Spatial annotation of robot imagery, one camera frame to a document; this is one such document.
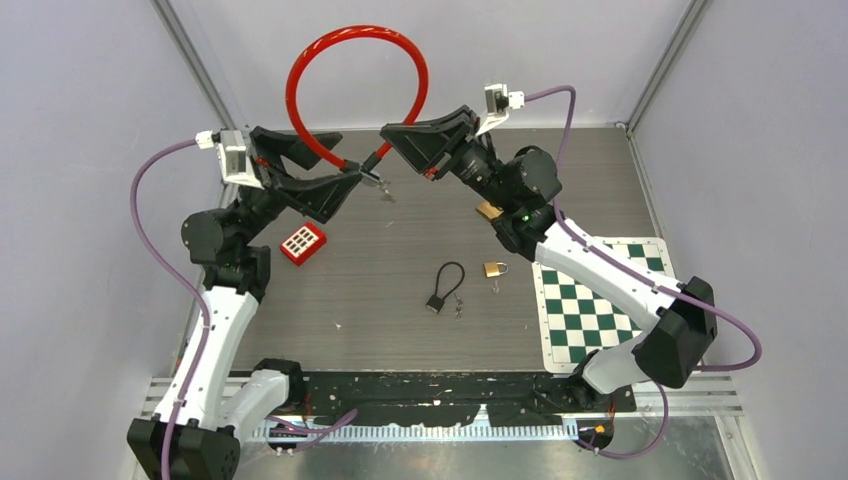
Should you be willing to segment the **large brass padlock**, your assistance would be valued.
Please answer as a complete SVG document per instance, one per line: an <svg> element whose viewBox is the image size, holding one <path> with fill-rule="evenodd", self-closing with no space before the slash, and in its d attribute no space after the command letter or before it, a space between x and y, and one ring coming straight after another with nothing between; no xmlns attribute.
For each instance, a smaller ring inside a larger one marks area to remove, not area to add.
<svg viewBox="0 0 848 480"><path fill-rule="evenodd" d="M489 222L493 222L496 218L500 217L503 214L503 211L500 208L492 205L487 201L481 202L475 208L475 211Z"/></svg>

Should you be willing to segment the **red cable lock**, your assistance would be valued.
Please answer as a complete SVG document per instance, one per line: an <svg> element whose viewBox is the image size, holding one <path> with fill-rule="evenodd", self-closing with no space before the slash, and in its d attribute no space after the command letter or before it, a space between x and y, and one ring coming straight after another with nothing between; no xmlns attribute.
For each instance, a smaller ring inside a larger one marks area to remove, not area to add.
<svg viewBox="0 0 848 480"><path fill-rule="evenodd" d="M306 128L298 107L298 87L307 67L321 53L342 42L360 38L382 40L394 44L412 60L417 72L418 87L414 102L405 116L403 124L411 125L417 120L429 92L429 70L423 53L412 40L391 28L368 24L345 26L322 35L308 45L297 57L289 72L284 95L285 106L299 139L320 159L329 162L339 171L351 167L353 163L332 153Z"/></svg>

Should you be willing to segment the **small brass padlock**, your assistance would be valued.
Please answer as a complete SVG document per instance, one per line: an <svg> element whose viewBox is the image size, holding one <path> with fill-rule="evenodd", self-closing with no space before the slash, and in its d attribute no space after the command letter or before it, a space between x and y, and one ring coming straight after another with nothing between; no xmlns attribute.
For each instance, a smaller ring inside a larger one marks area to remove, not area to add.
<svg viewBox="0 0 848 480"><path fill-rule="evenodd" d="M509 272L509 266L504 262L484 262L482 268L486 278L497 278Z"/></svg>

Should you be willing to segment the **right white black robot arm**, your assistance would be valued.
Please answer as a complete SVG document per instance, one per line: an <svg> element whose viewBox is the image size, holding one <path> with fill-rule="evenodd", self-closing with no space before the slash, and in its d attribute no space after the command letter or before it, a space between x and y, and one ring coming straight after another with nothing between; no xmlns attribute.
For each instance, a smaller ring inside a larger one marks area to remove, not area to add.
<svg viewBox="0 0 848 480"><path fill-rule="evenodd" d="M614 391L646 381L683 387L716 337L712 287L652 272L580 229L553 205L562 189L554 158L529 145L504 162L479 124L463 106L435 120L387 124L380 136L416 173L431 181L451 173L499 209L491 224L507 251L570 276L639 326L639 336L588 354L565 379L577 406L596 410Z"/></svg>

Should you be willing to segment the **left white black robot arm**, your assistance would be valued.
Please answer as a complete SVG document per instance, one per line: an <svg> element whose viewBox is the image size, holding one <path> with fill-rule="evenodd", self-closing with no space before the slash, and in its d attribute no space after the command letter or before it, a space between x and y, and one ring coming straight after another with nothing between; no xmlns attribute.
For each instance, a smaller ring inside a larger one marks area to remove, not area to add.
<svg viewBox="0 0 848 480"><path fill-rule="evenodd" d="M222 208L187 217L181 239L203 282L185 282L199 308L184 356L149 418L127 442L151 479L231 479L254 432L274 412L307 414L307 381L296 361L266 358L230 398L223 395L236 350L270 281L271 251L253 241L283 211L330 220L364 177L349 163L336 174L299 179L285 168L312 168L318 156L297 136L257 127L202 131L177 150L212 149L222 179L237 189Z"/></svg>

